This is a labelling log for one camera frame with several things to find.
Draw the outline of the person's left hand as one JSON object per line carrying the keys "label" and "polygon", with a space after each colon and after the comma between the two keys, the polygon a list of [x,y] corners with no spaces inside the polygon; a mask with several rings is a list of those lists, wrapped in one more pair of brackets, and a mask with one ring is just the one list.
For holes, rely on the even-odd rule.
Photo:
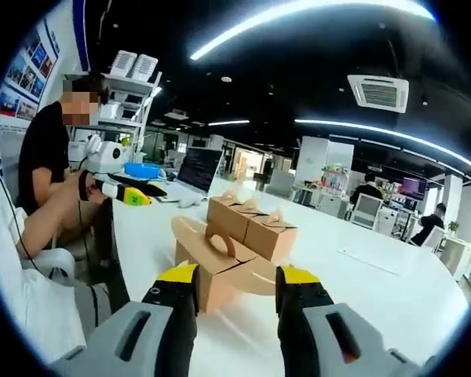
{"label": "person's left hand", "polygon": [[78,177],[78,194],[82,202],[102,204],[107,197],[102,193],[102,181],[98,181],[88,170]]}

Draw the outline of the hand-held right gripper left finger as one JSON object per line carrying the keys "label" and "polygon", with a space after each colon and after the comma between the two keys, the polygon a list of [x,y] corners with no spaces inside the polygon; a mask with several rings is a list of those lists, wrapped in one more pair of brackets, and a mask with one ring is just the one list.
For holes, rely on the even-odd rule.
{"label": "hand-held right gripper left finger", "polygon": [[197,335],[198,265],[161,273],[141,302],[128,302],[85,346],[54,361],[53,376],[186,376]]}

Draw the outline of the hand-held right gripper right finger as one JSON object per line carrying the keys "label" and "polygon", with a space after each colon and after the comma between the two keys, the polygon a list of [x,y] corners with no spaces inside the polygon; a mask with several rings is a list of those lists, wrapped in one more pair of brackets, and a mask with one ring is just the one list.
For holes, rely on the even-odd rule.
{"label": "hand-held right gripper right finger", "polygon": [[317,276],[276,268],[278,337],[286,376],[416,376],[420,367],[345,303],[335,303]]}

